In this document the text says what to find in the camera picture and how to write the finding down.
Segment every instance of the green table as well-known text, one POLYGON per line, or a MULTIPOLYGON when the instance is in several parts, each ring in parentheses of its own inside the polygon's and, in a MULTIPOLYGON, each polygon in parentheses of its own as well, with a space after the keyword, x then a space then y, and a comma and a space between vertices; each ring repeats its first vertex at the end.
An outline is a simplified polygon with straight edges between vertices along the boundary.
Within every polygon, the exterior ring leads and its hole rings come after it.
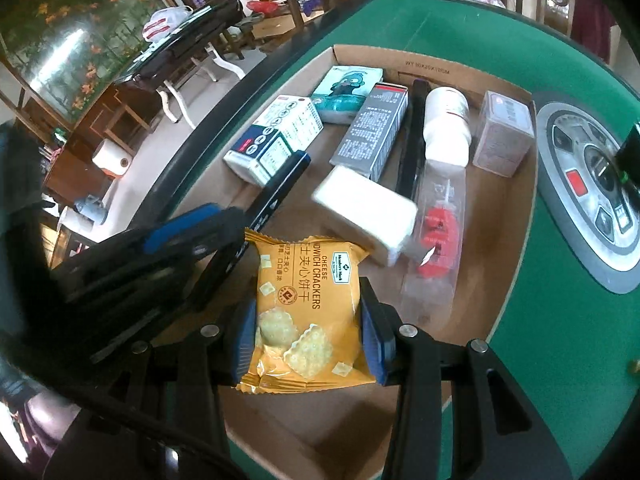
MULTIPOLYGON (((323 19, 330 22, 331 13, 323 19)), ((329 33, 255 93, 219 142, 196 161, 174 202, 244 117, 314 56, 338 43, 428 54, 529 92, 563 92, 597 110, 616 132, 627 132, 640 116, 637 95, 602 63, 550 29, 505 11, 461 0, 363 0, 350 17, 334 21, 329 33)), ((596 283, 538 197, 524 261, 491 345, 542 414, 576 478, 598 457, 636 394, 638 383, 626 373, 626 363, 640 356, 638 334, 640 290, 617 296, 596 283)), ((450 473, 450 436, 447 409, 441 478, 450 473)), ((271 477, 237 449, 234 459, 252 478, 271 477)))

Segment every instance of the white and blue medicine box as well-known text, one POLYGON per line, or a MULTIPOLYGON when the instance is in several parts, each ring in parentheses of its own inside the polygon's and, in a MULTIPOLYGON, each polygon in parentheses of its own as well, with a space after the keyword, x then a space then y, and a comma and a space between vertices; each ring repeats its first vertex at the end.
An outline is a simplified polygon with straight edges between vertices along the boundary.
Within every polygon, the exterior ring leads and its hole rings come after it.
POLYGON ((243 180, 266 186, 297 150, 306 150, 322 130, 308 97, 280 95, 236 140, 225 162, 243 180))

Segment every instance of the white table leg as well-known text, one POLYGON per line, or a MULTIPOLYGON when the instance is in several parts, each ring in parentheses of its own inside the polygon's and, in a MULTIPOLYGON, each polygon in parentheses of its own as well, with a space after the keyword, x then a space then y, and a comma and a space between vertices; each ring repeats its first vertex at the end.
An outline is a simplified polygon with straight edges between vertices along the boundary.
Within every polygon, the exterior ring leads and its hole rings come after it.
POLYGON ((216 75, 213 73, 213 71, 212 71, 210 68, 208 68, 206 65, 204 65, 204 63, 203 63, 203 62, 201 62, 201 61, 199 61, 199 60, 195 59, 194 57, 192 57, 192 58, 191 58, 191 61, 192 61, 192 62, 193 62, 193 64, 194 64, 195 66, 197 66, 199 69, 202 69, 202 70, 204 70, 207 74, 209 74, 209 77, 211 78, 211 80, 212 80, 213 82, 216 82, 216 81, 218 80, 218 78, 217 78, 217 77, 216 77, 216 75))
POLYGON ((156 88, 156 92, 160 94, 160 98, 162 99, 162 110, 164 110, 164 114, 169 117, 172 123, 177 123, 178 119, 171 113, 171 110, 169 110, 169 96, 167 93, 162 90, 162 88, 156 88))
POLYGON ((180 106, 180 110, 182 110, 182 116, 187 121, 189 126, 195 130, 196 125, 193 124, 193 121, 191 121, 191 118, 189 117, 189 113, 187 111, 187 103, 184 102, 184 98, 182 97, 182 94, 174 88, 174 85, 172 85, 171 81, 169 81, 168 79, 164 80, 164 86, 166 86, 169 89, 169 92, 171 92, 174 95, 175 99, 178 101, 178 106, 180 106))
POLYGON ((239 66, 236 66, 233 63, 229 63, 228 61, 225 61, 224 59, 222 59, 222 57, 220 56, 220 54, 212 44, 209 43, 204 48, 204 50, 206 50, 208 54, 211 54, 213 58, 213 62, 216 65, 221 66, 222 68, 226 68, 227 70, 231 70, 231 72, 236 74, 239 79, 242 79, 246 75, 239 66))

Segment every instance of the black cable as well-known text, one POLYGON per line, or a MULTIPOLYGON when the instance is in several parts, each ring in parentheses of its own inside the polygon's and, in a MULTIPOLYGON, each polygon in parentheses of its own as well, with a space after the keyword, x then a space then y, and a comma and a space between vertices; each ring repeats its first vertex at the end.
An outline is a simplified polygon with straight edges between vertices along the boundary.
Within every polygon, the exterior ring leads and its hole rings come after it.
POLYGON ((0 354, 6 356, 13 366, 28 370, 29 375, 44 387, 66 397, 80 408, 103 418, 109 418, 164 446, 194 454, 218 468, 220 473, 225 475, 225 480, 249 480, 244 471, 229 457, 189 433, 169 426, 139 410, 132 410, 126 404, 97 392, 95 388, 76 386, 73 379, 57 371, 55 366, 47 366, 43 360, 31 355, 28 350, 25 352, 25 348, 21 348, 20 355, 17 355, 16 349, 6 345, 3 337, 0 337, 0 350, 0 354))

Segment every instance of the cracker package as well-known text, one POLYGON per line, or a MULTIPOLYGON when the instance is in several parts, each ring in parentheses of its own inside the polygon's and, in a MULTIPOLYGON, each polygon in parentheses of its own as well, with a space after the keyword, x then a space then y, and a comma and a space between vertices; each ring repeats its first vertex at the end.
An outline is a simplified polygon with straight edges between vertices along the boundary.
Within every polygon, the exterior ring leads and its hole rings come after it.
POLYGON ((246 232, 260 254, 255 350, 238 389, 299 393, 372 383, 360 344, 358 264, 335 238, 288 243, 246 232))

